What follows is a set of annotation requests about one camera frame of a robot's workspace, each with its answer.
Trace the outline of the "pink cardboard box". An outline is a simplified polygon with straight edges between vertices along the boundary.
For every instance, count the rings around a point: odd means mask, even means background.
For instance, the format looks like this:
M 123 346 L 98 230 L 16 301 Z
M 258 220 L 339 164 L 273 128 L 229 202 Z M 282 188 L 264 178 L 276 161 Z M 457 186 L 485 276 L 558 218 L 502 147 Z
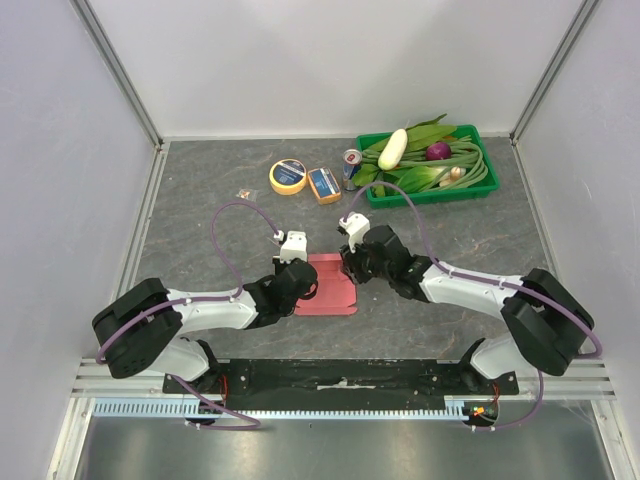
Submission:
M 349 316 L 357 312 L 356 287 L 342 271 L 339 253 L 310 254 L 309 263 L 318 275 L 316 295 L 310 300 L 299 300 L 298 316 Z

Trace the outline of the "small clear plastic bag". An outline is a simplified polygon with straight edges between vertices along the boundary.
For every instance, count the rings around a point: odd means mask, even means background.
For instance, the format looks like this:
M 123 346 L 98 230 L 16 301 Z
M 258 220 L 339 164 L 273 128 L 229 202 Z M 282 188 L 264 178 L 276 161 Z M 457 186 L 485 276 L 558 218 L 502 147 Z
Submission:
M 253 189 L 240 189 L 237 197 L 246 201 L 254 202 L 257 198 L 258 192 Z

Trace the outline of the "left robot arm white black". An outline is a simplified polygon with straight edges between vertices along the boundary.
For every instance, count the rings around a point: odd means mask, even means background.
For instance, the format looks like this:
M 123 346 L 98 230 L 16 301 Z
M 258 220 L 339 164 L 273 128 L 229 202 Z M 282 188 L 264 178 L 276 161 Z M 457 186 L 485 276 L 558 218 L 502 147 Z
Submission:
M 314 297 L 317 287 L 315 268 L 300 259 L 245 284 L 239 295 L 188 293 L 168 289 L 158 278 L 145 279 L 92 320 L 100 345 L 96 361 L 115 379 L 149 370 L 175 374 L 198 393 L 211 392 L 220 371 L 208 344 L 188 335 L 271 326 L 292 315 L 298 301 Z

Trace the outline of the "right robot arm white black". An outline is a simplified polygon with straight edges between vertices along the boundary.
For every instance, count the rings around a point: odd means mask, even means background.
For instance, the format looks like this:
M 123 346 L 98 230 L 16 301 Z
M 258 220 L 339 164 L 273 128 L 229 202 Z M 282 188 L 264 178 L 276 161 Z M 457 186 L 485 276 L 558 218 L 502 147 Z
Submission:
M 593 331 L 592 317 L 546 270 L 499 276 L 457 269 L 410 253 L 389 226 L 372 227 L 361 215 L 340 221 L 338 230 L 348 238 L 340 255 L 354 283 L 383 279 L 405 299 L 454 305 L 505 322 L 507 334 L 476 341 L 461 359 L 457 377 L 469 393 L 527 367 L 561 376 Z

